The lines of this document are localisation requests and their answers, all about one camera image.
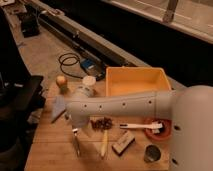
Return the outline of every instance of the wooden handle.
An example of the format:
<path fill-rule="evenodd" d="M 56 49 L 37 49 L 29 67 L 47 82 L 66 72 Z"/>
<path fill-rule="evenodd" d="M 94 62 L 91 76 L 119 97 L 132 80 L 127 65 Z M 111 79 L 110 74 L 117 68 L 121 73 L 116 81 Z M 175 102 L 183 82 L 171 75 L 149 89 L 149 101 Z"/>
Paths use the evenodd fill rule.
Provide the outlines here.
<path fill-rule="evenodd" d="M 101 144 L 101 157 L 104 158 L 107 150 L 107 144 L 108 144 L 108 131 L 104 130 L 104 135 L 102 139 L 102 144 Z"/>

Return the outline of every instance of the orange tray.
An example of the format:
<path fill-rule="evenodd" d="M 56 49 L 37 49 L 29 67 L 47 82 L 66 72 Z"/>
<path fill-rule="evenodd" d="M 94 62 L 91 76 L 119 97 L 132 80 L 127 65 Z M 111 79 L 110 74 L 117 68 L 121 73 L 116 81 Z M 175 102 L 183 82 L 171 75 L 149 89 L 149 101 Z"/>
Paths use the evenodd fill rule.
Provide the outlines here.
<path fill-rule="evenodd" d="M 154 67 L 108 67 L 106 71 L 106 95 L 171 90 L 162 68 Z"/>

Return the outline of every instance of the power cord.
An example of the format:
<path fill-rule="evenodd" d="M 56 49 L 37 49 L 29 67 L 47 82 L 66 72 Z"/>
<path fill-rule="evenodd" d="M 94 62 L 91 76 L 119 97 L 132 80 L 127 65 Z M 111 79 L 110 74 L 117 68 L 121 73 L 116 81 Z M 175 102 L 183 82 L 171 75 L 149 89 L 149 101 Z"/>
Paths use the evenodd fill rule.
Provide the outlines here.
<path fill-rule="evenodd" d="M 73 75 L 73 74 L 70 74 L 70 73 L 68 73 L 68 72 L 66 72 L 66 71 L 64 70 L 64 66 L 65 66 L 65 67 L 67 67 L 67 66 L 73 66 L 73 65 L 75 65 L 75 64 L 79 64 L 80 67 L 81 67 L 80 58 L 79 58 L 79 56 L 78 56 L 77 54 L 72 53 L 72 52 L 65 53 L 65 54 L 59 56 L 58 61 L 59 61 L 59 63 L 60 63 L 60 70 L 61 70 L 62 73 L 64 73 L 65 75 L 68 75 L 68 76 L 70 76 L 70 77 L 73 77 L 73 78 L 83 79 L 82 76 Z"/>

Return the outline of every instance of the eraser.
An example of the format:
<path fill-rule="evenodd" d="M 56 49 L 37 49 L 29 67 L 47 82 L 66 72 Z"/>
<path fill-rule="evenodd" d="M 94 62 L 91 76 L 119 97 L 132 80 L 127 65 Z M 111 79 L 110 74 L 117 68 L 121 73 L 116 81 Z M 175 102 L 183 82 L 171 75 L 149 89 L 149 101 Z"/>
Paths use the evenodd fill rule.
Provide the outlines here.
<path fill-rule="evenodd" d="M 117 142 L 115 142 L 112 145 L 112 149 L 118 156 L 121 156 L 123 152 L 134 141 L 135 141 L 135 136 L 130 131 L 127 131 L 121 138 L 119 138 Z"/>

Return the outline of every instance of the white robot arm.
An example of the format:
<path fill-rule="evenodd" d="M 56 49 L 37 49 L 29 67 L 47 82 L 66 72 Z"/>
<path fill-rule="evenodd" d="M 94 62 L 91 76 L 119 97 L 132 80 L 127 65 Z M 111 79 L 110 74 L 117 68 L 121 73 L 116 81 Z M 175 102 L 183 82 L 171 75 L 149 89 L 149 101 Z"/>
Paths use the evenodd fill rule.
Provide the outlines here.
<path fill-rule="evenodd" d="M 213 88 L 194 86 L 183 91 L 153 91 L 93 98 L 86 86 L 76 89 L 67 104 L 74 127 L 91 115 L 151 116 L 172 119 L 171 171 L 212 171 Z"/>

